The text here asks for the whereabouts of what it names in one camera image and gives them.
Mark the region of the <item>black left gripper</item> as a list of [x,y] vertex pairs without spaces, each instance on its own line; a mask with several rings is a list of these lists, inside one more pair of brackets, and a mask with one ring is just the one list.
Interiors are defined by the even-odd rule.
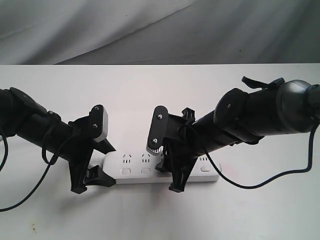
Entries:
[[99,166],[89,167],[89,163],[96,150],[102,154],[115,152],[116,149],[105,138],[100,142],[94,142],[89,136],[89,117],[84,116],[75,121],[70,121],[70,139],[62,148],[62,158],[68,161],[70,173],[71,191],[81,194],[87,190],[87,186],[112,187],[117,181],[106,174]]

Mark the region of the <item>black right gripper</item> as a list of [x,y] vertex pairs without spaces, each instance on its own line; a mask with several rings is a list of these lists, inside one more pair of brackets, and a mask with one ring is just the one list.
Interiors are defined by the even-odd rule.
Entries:
[[186,183],[196,164],[198,154],[193,146],[195,136],[188,129],[195,122],[195,111],[189,107],[182,115],[169,113],[163,139],[163,155],[155,169],[161,173],[171,173],[172,183],[169,190],[175,193],[185,191]]

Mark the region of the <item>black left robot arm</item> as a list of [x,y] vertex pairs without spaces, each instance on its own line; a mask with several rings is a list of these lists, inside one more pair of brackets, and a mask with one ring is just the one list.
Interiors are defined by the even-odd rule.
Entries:
[[5,137],[15,135],[41,147],[41,155],[53,154],[68,161],[71,191],[81,194],[87,186],[111,187],[116,180],[102,167],[89,167],[94,151],[104,155],[115,151],[107,140],[108,114],[103,105],[93,106],[87,116],[65,123],[25,92],[11,87],[0,91],[0,128]]

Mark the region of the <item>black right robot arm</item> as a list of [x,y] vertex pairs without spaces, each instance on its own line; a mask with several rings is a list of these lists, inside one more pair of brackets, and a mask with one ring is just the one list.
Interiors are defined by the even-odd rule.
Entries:
[[171,173],[171,191],[184,191],[202,156],[226,146],[256,145],[266,136],[309,133],[306,167],[281,172],[278,177],[311,170],[314,137],[320,124],[320,86],[283,78],[264,83],[243,77],[242,82],[253,92],[233,88],[213,111],[199,119],[190,108],[180,116],[170,114],[162,105],[154,109],[146,149],[154,156],[163,152],[163,160],[155,168]]

